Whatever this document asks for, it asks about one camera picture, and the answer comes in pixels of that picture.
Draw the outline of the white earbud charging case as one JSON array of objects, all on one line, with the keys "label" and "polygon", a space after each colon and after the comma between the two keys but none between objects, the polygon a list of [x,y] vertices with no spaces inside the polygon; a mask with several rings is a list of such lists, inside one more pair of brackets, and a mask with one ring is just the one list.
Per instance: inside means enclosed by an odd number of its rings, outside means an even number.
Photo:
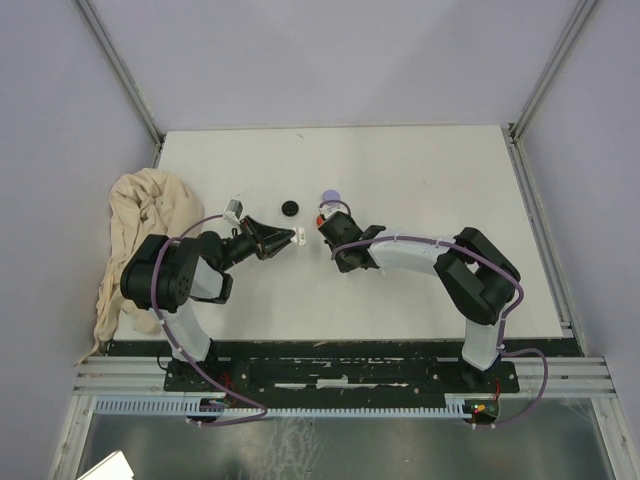
[{"label": "white earbud charging case", "polygon": [[304,246],[306,244],[305,230],[302,227],[296,227],[291,241],[298,246]]}]

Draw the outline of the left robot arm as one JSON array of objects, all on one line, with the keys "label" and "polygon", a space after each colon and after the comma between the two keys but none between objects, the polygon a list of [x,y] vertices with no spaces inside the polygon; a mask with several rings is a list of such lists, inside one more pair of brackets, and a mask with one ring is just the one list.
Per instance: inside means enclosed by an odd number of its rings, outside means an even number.
[{"label": "left robot arm", "polygon": [[137,308],[156,312],[173,358],[191,361],[187,379],[198,389],[209,390],[219,383],[221,366],[208,357],[212,340],[193,304],[225,304],[233,287],[228,273],[232,267],[252,256],[270,259],[297,240],[295,230],[264,225],[249,216],[228,238],[214,231],[174,239],[150,234],[124,268],[120,290]]}]

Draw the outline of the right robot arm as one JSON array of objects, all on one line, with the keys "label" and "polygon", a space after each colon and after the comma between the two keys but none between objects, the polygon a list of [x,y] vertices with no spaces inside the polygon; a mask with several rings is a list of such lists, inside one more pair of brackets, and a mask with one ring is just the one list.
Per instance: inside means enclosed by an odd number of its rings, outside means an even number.
[{"label": "right robot arm", "polygon": [[363,230],[343,211],[318,215],[317,229],[338,270],[408,270],[437,277],[465,318],[460,382],[481,391],[495,379],[505,322],[524,300],[517,268],[478,229],[452,237],[396,233],[380,225]]}]

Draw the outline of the purple earbud charging case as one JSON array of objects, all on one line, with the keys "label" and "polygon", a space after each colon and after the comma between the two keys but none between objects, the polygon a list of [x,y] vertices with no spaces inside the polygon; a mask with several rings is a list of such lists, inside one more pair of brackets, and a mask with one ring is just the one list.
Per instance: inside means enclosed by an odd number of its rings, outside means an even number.
[{"label": "purple earbud charging case", "polygon": [[341,199],[341,195],[338,191],[330,189],[330,190],[326,190],[323,194],[322,194],[322,200],[324,202],[331,202],[331,201],[338,201]]}]

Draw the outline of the black earbud charging case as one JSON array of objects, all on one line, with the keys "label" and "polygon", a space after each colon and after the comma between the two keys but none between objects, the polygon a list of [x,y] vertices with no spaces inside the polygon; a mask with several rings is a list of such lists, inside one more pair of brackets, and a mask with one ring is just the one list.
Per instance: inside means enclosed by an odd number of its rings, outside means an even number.
[{"label": "black earbud charging case", "polygon": [[286,217],[294,217],[299,213],[299,204],[294,200],[287,200],[282,203],[281,212]]}]

